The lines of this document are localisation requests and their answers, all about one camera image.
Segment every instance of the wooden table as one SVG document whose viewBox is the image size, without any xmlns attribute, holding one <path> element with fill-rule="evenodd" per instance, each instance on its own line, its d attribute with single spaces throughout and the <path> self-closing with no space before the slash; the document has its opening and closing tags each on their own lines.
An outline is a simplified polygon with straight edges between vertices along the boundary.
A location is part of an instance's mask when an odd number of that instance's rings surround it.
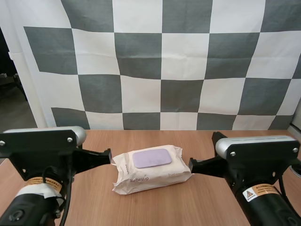
<svg viewBox="0 0 301 226">
<path fill-rule="evenodd" d="M 289 135 L 283 131 L 224 131 L 229 137 Z M 214 156 L 211 131 L 88 131 L 87 150 L 123 152 L 172 144 L 183 160 Z M 195 174 L 188 181 L 130 195 L 112 190 L 117 169 L 104 165 L 75 176 L 66 226 L 244 226 L 249 225 L 226 181 Z M 287 196 L 301 213 L 301 179 L 284 174 Z M 0 166 L 0 215 L 24 185 L 7 160 Z"/>
</svg>

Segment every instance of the yellow warning triangle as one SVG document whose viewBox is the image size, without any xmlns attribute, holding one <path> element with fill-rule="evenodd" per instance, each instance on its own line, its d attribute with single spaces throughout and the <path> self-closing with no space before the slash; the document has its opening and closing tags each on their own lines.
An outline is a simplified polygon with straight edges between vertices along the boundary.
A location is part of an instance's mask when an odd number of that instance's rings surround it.
<svg viewBox="0 0 301 226">
<path fill-rule="evenodd" d="M 249 191 L 247 191 L 247 192 L 246 192 L 246 195 L 247 195 L 247 198 L 249 198 L 250 196 L 252 196 L 252 195 L 254 195 L 254 194 L 251 193 L 251 192 L 249 192 Z"/>
</svg>

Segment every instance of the wet wipes package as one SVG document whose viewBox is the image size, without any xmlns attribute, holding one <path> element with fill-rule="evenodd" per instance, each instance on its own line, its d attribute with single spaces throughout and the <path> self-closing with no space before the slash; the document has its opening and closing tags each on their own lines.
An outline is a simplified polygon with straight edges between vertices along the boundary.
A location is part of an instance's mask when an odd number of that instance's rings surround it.
<svg viewBox="0 0 301 226">
<path fill-rule="evenodd" d="M 182 160 L 182 149 L 173 145 L 146 148 L 113 158 L 118 179 L 113 191 L 131 194 L 181 183 L 191 177 Z"/>
</svg>

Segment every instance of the warning label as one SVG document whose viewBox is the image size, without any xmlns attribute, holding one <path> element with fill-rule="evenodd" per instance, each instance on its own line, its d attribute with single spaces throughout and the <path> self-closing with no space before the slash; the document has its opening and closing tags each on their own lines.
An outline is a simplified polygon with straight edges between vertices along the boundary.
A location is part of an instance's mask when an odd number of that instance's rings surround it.
<svg viewBox="0 0 301 226">
<path fill-rule="evenodd" d="M 244 197 L 248 202 L 264 194 L 279 194 L 273 185 L 259 184 L 246 189 L 243 192 Z"/>
<path fill-rule="evenodd" d="M 31 179 L 26 181 L 25 186 L 27 186 L 27 185 L 38 185 L 38 184 L 42 184 L 42 183 L 43 183 L 43 178 L 42 177 L 31 178 Z M 46 184 L 51 185 L 58 192 L 60 192 L 61 189 L 62 189 L 62 185 L 60 183 L 58 183 L 55 180 L 50 179 L 50 178 L 46 178 Z"/>
<path fill-rule="evenodd" d="M 251 193 L 251 192 L 249 192 L 249 191 L 247 191 L 247 192 L 246 192 L 246 195 L 247 195 L 247 197 L 249 198 L 249 197 L 251 197 L 251 196 L 254 195 L 254 194 Z"/>
</svg>

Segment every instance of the gray square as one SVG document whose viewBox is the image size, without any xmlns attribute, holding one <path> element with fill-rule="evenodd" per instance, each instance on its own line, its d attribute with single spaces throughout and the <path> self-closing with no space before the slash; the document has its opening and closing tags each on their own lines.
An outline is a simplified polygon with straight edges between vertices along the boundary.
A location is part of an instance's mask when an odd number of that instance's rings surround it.
<svg viewBox="0 0 301 226">
<path fill-rule="evenodd" d="M 62 0 L 72 28 L 114 32 L 112 0 Z"/>
<path fill-rule="evenodd" d="M 301 79 L 301 55 L 299 57 L 295 73 L 293 74 L 293 79 Z"/>
<path fill-rule="evenodd" d="M 203 80 L 161 81 L 161 112 L 198 112 Z"/>
<path fill-rule="evenodd" d="M 123 113 L 123 128 L 160 130 L 160 113 Z"/>
<path fill-rule="evenodd" d="M 120 75 L 81 74 L 79 87 L 86 111 L 122 113 Z"/>
<path fill-rule="evenodd" d="M 246 78 L 238 114 L 276 115 L 290 79 Z"/>
<path fill-rule="evenodd" d="M 292 118 L 292 115 L 276 115 L 269 129 L 287 129 Z"/>
<path fill-rule="evenodd" d="M 197 130 L 232 129 L 236 115 L 198 113 Z"/>
<path fill-rule="evenodd" d="M 205 79 L 245 78 L 259 33 L 210 34 Z"/>
<path fill-rule="evenodd" d="M 80 126 L 84 129 L 90 129 L 86 112 L 70 108 L 52 107 L 52 114 L 56 126 Z"/>
<path fill-rule="evenodd" d="M 301 30 L 300 0 L 267 0 L 261 32 Z"/>
<path fill-rule="evenodd" d="M 24 27 L 40 72 L 77 74 L 71 28 Z"/>
<path fill-rule="evenodd" d="M 162 34 L 115 33 L 116 57 L 121 75 L 161 78 Z"/>
<path fill-rule="evenodd" d="M 212 0 L 163 0 L 163 33 L 209 33 Z"/>
</svg>

